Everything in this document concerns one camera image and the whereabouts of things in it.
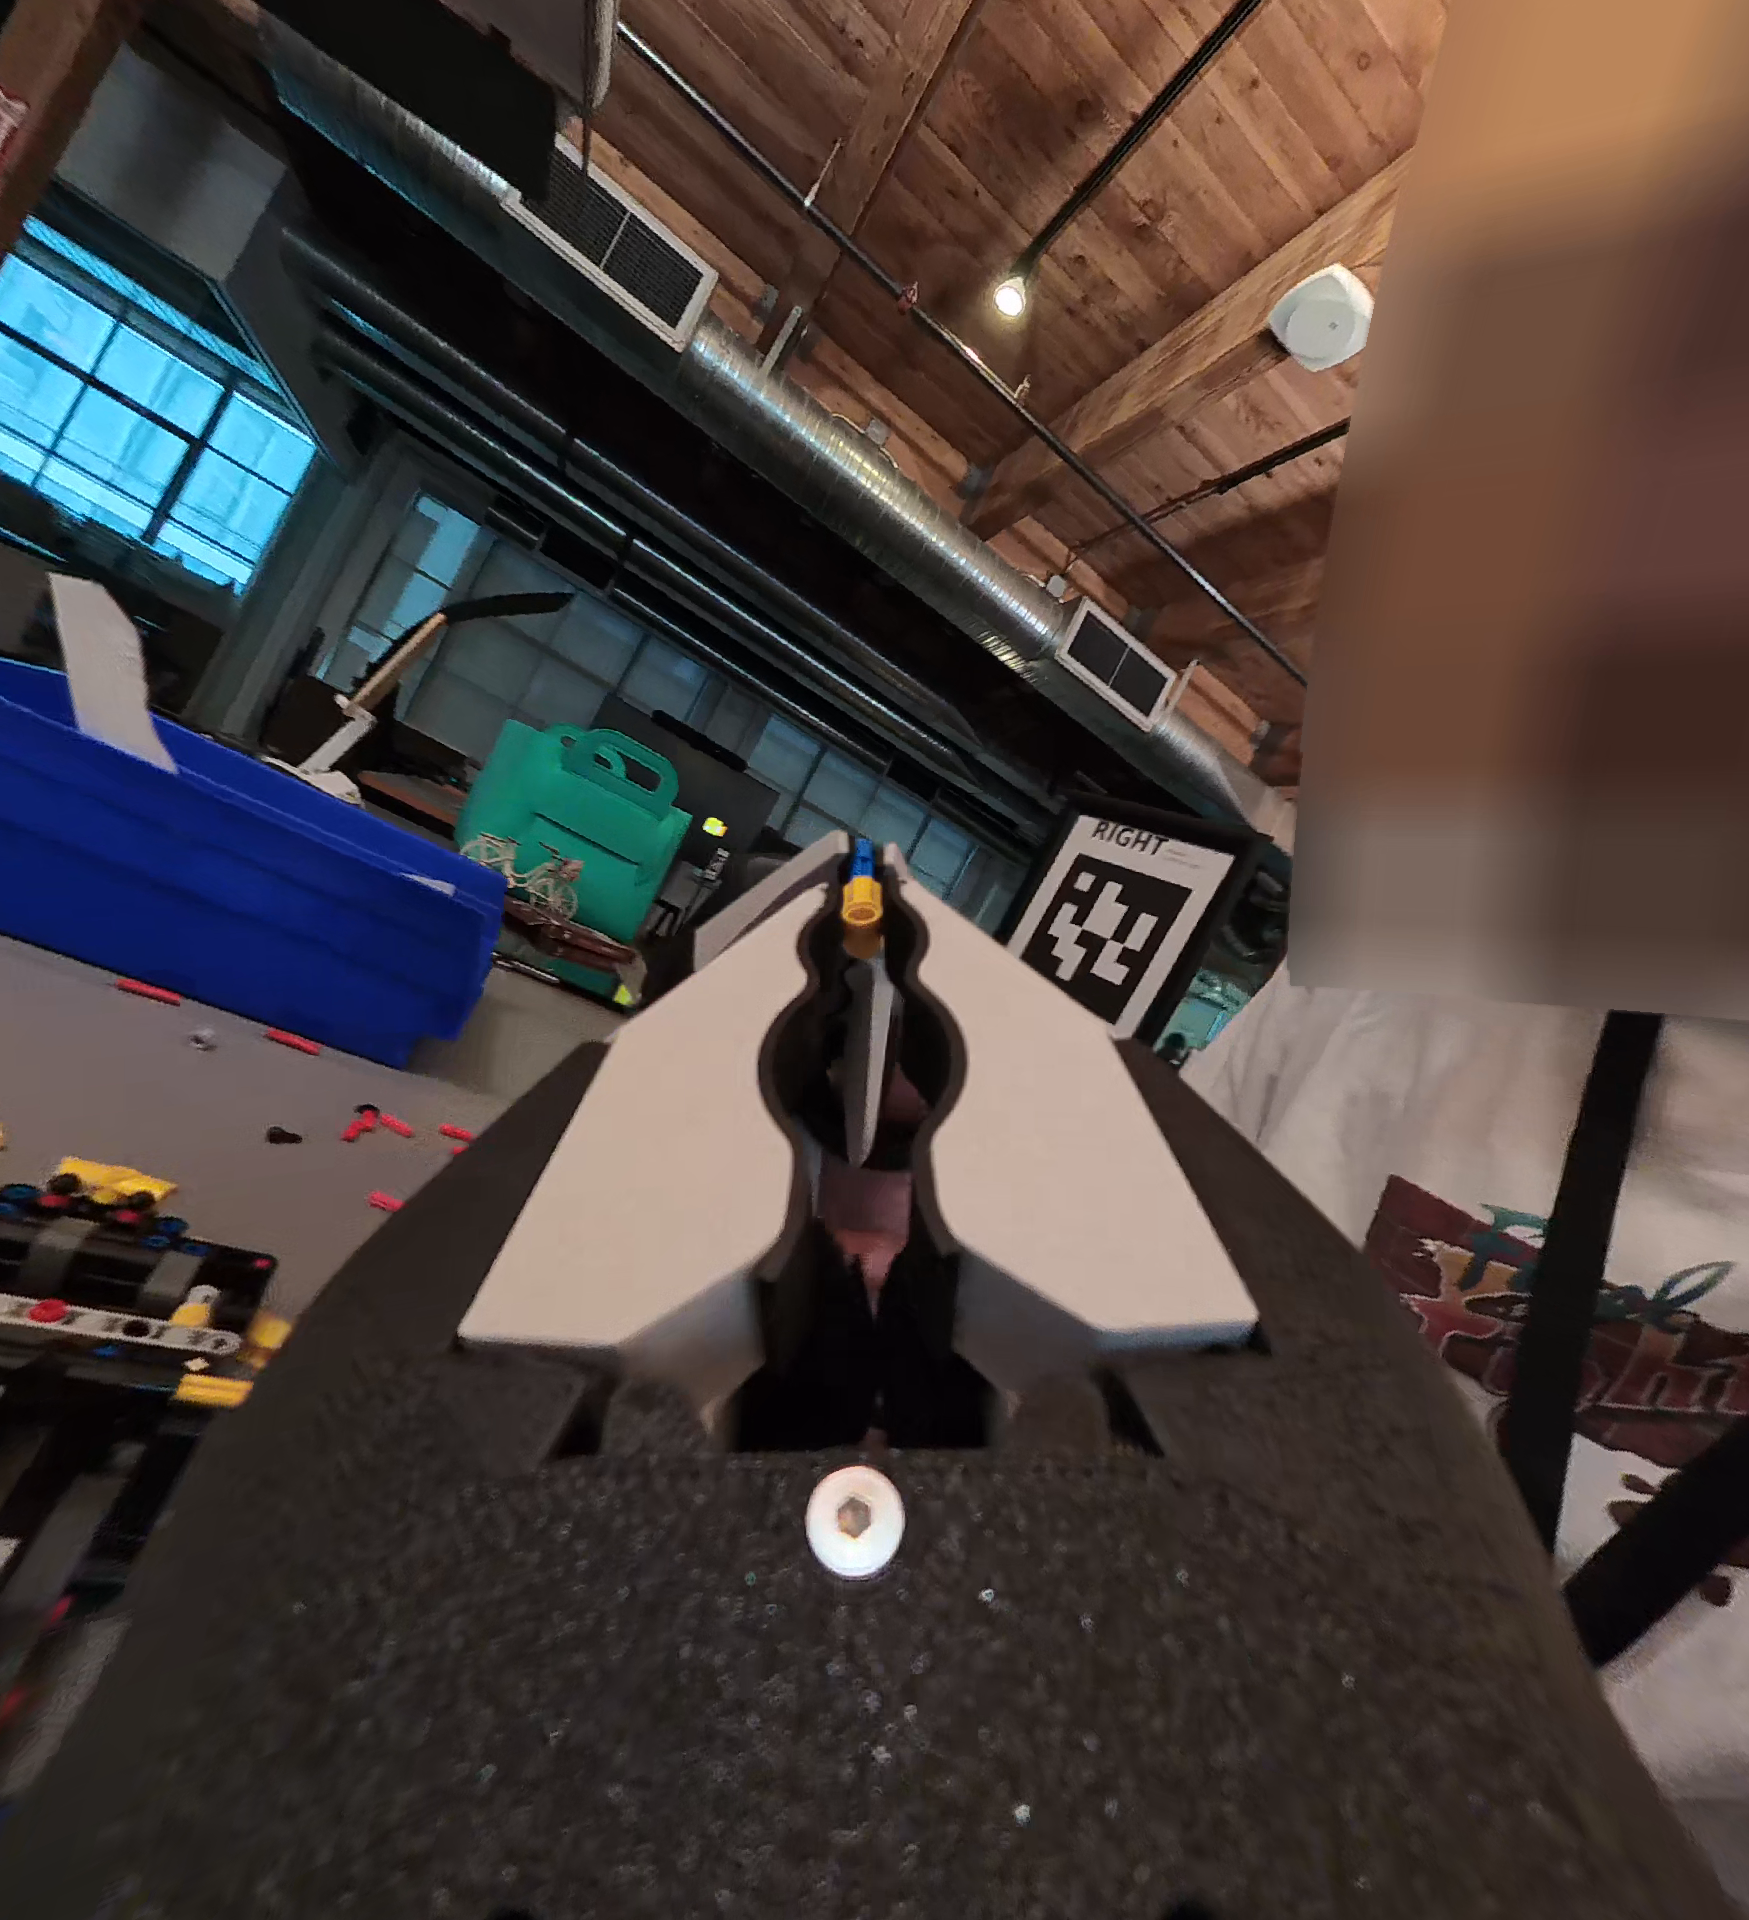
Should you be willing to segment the white paper strip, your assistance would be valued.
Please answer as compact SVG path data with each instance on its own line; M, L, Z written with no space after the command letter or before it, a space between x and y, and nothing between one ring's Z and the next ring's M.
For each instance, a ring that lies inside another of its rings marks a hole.
M141 637L98 583L52 572L52 617L77 727L123 755L175 774L147 704Z

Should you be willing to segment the black chest harness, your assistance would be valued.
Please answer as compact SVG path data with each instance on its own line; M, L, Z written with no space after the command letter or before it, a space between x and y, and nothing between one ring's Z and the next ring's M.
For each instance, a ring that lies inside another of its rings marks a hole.
M1657 1014L1606 1015L1534 1262L1498 1451L1543 1549L1558 1541L1582 1362L1658 1035ZM1585 1658L1598 1667L1617 1660L1747 1538L1749 1415L1565 1581L1561 1602Z

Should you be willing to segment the silver ventilation duct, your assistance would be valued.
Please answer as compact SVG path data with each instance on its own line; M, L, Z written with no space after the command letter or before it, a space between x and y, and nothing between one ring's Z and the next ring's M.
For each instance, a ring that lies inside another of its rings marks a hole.
M1068 716L1182 803L1266 821L1281 796L1187 720L1169 694L1134 714L1080 675L1069 644L1100 618L1051 600L862 432L704 314L678 347L635 324L622 285L595 275L492 168L429 128L292 27L261 14L261 58L281 105L622 373L707 431L798 509L907 589L1006 675Z

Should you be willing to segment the wooden support post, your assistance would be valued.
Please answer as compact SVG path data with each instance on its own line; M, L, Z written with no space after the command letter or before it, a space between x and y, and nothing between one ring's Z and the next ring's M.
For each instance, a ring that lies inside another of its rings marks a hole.
M0 182L0 266L58 169L139 1L18 1L0 31L0 86L30 105Z

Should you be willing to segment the paned window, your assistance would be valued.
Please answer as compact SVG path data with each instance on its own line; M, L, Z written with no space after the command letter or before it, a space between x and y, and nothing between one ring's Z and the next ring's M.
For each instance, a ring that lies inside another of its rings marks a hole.
M241 592L315 464L245 351L28 227L0 268L0 472L71 518Z

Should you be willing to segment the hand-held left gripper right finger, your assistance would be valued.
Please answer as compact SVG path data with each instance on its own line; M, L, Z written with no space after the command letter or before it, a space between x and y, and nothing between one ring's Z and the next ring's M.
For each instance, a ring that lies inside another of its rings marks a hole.
M878 852L878 1107L904 1080L913 1200L952 1262L952 1346L1006 1400L1235 1350L1241 1274L1111 1031Z

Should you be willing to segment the black white marker sign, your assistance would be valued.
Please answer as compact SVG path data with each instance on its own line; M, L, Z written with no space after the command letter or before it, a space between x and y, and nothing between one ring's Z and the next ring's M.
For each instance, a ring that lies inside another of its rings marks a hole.
M1116 1040L1156 1043L1272 837L1182 810L1069 793L1000 942Z

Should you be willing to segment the stacked blue plastic bins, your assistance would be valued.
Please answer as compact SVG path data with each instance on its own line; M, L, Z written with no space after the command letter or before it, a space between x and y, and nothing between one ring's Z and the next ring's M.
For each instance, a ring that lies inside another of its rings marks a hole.
M504 882L167 720L163 770L0 657L0 934L405 1068L462 1035Z

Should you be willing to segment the white ceiling speaker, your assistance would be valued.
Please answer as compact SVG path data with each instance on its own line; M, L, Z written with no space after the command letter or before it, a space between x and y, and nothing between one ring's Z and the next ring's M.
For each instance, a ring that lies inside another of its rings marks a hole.
M1268 330L1308 373L1341 366L1366 349L1375 301L1366 282L1341 264L1298 279L1268 314Z

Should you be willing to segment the green felt tote bag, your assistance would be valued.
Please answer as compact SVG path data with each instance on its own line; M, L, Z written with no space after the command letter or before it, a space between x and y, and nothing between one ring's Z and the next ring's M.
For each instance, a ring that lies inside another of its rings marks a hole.
M665 755L613 730L504 724L453 837L459 852L492 835L514 843L528 874L549 861L580 862L574 916L630 941L688 829Z

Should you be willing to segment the scattered red lego pins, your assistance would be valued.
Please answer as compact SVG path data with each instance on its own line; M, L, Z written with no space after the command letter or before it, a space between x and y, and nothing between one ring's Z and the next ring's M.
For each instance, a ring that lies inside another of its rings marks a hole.
M213 1052L190 1046L198 1028L218 1031ZM351 1220L373 1215L374 1191L416 1192L494 1111L477 1092L172 989L0 968L0 1185L77 1158L170 1180L203 1226L292 1208ZM305 1143L267 1145L269 1125Z

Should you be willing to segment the person's right hand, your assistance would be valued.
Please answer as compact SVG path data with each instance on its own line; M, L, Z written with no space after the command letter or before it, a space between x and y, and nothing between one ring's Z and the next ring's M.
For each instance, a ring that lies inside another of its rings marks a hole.
M842 1256L873 1275L901 1252L913 1223L913 1179L907 1170L823 1158L815 1182L815 1217Z

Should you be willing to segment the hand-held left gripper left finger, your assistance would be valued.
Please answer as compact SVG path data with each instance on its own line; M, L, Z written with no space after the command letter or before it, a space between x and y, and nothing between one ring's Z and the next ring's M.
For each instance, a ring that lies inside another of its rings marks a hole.
M465 1346L732 1399L765 1356L753 1280L805 1205L763 1061L810 984L729 960L628 1021L477 1284Z

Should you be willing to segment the brown wooden tray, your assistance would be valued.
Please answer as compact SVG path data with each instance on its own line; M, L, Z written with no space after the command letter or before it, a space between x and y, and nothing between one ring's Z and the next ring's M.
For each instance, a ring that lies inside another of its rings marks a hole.
M638 958L635 946L528 898L504 900L504 924L526 939L535 953L590 970L617 973Z

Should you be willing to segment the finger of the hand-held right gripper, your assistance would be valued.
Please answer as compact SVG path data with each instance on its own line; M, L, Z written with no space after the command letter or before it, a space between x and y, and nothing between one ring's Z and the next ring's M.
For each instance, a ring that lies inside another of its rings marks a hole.
M887 1109L887 1083L901 998L883 956L852 958L844 968L847 1012L836 1064L842 1157L870 1164Z
M844 829L825 831L793 852L691 933L691 978L733 960L800 981L815 933L838 924L852 865L855 835Z

